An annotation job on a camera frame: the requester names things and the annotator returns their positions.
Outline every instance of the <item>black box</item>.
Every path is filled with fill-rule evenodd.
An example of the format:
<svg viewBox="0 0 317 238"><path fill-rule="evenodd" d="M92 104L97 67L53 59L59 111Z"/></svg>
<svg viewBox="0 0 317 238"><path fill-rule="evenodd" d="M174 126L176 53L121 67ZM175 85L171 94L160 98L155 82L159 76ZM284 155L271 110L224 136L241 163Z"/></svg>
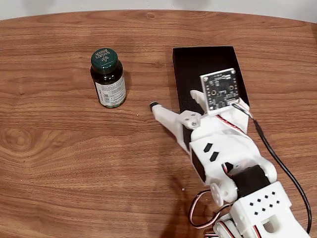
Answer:
<svg viewBox="0 0 317 238"><path fill-rule="evenodd" d="M203 114L190 96L190 90L203 91L199 76L228 68L236 70L238 94L249 104L239 63L232 46L187 47L173 49L173 63L180 112L190 110Z"/></svg>

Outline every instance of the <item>green bottle cap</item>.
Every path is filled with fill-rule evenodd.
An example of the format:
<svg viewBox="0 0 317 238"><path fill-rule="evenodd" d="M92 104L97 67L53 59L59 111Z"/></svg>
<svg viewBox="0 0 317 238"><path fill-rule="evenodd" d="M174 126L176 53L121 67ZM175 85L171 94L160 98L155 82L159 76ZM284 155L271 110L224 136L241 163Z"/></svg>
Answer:
<svg viewBox="0 0 317 238"><path fill-rule="evenodd" d="M94 71L101 74L108 74L114 71L118 64L117 53L110 48L102 48L91 56L91 65Z"/></svg>

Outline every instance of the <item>wooden table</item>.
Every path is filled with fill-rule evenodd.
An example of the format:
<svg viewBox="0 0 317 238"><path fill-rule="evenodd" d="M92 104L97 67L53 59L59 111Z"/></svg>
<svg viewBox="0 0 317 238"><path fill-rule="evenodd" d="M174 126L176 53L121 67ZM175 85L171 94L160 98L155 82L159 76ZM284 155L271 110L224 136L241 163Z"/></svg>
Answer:
<svg viewBox="0 0 317 238"><path fill-rule="evenodd" d="M146 10L0 22L0 237L200 238L186 215L206 188L149 103L178 111L173 47L216 45L234 46L252 111L310 200L316 238L317 25ZM89 72L101 47L117 51L126 75L127 100L113 110L98 103ZM250 135L272 161L252 125ZM306 228L303 202L276 168ZM211 196L200 209L197 222L215 209Z"/></svg>

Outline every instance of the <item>bottle label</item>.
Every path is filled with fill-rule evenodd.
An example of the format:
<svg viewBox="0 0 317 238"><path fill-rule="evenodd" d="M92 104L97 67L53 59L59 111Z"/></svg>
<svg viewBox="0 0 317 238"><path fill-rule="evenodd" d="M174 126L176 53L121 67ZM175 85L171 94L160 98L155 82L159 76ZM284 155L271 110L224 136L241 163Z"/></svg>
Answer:
<svg viewBox="0 0 317 238"><path fill-rule="evenodd" d="M119 106L125 98L125 82L124 76L113 84L96 83L98 97L100 103L107 107Z"/></svg>

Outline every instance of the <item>robotic arm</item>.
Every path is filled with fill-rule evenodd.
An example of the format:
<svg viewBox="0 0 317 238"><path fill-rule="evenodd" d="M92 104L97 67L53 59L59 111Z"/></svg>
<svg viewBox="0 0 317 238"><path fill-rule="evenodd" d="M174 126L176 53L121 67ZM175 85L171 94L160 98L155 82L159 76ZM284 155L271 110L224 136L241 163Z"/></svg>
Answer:
<svg viewBox="0 0 317 238"><path fill-rule="evenodd" d="M214 233L206 237L221 238L309 238L293 216L291 202L274 165L263 158L247 135L249 106L235 93L234 69L201 76L204 92L192 90L191 97L204 114L184 111L176 114L162 105L151 103L155 119L169 129L178 144L189 154L202 182L210 187L220 211L209 222ZM184 133L191 132L189 144ZM225 207L229 212L220 217Z"/></svg>

